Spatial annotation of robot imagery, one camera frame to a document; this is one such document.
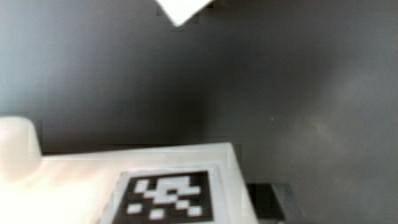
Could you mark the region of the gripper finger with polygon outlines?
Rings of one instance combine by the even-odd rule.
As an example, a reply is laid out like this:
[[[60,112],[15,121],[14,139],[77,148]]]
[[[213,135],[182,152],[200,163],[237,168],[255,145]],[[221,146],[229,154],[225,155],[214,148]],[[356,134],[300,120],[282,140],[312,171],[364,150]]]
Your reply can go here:
[[[305,224],[291,186],[282,183],[250,183],[246,190],[259,224]]]

